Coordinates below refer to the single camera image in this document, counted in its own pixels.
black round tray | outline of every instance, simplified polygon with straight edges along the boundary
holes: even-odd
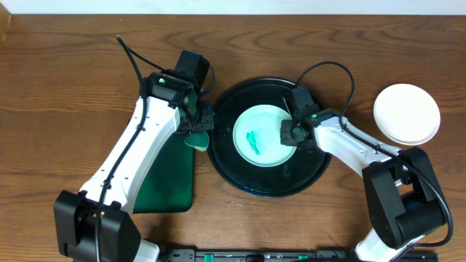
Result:
[[[311,186],[327,168],[331,155],[318,148],[298,149],[288,161],[275,167],[258,167],[244,160],[234,147],[233,127],[242,112],[263,104],[288,111],[283,95],[295,87],[286,79],[251,79],[225,92],[214,105],[208,154],[218,174],[235,188],[257,197],[286,197]],[[320,101],[312,98],[323,109]]]

white bowl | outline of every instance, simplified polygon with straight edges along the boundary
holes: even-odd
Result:
[[[412,84],[385,88],[374,103],[374,118],[385,136],[408,146],[426,143],[440,127],[437,103]]]

green mat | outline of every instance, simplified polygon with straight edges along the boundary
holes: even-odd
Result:
[[[185,212],[192,206],[194,149],[172,135],[147,173],[134,213]]]

green object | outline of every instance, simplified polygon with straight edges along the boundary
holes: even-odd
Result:
[[[261,152],[257,148],[257,140],[256,140],[255,132],[254,131],[248,132],[246,134],[246,139],[248,139],[249,145],[250,145],[251,148],[253,148],[254,153],[256,153],[256,155],[260,156]]]
[[[209,134],[204,131],[202,134],[190,135],[189,137],[185,138],[184,143],[194,149],[203,152],[209,146]]]
[[[205,254],[204,255],[204,262],[213,262],[214,256],[213,254]]]
[[[160,149],[136,197],[134,213],[185,212],[192,206],[193,154],[186,137],[172,135]]]

wood grain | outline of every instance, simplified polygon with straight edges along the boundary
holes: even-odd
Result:
[[[7,37],[7,30],[9,21],[11,20],[12,16],[8,12],[8,10],[0,3],[0,50],[3,46],[3,42]]]
[[[350,121],[385,141],[371,115],[377,94],[401,82],[424,88],[442,124],[422,148],[455,222],[453,240],[435,251],[443,262],[466,259],[466,17],[15,15],[0,52],[0,260],[69,261],[58,254],[53,203],[100,167],[138,96],[115,34],[167,68],[182,49],[203,54],[216,69],[213,102],[251,77],[295,79],[314,63],[338,61],[356,78]],[[305,82],[335,108],[350,88],[330,66]],[[261,199],[232,188],[197,153],[194,187],[186,213],[135,215],[143,237],[201,249],[308,250],[351,247],[371,227],[362,181],[338,159],[306,191]]]

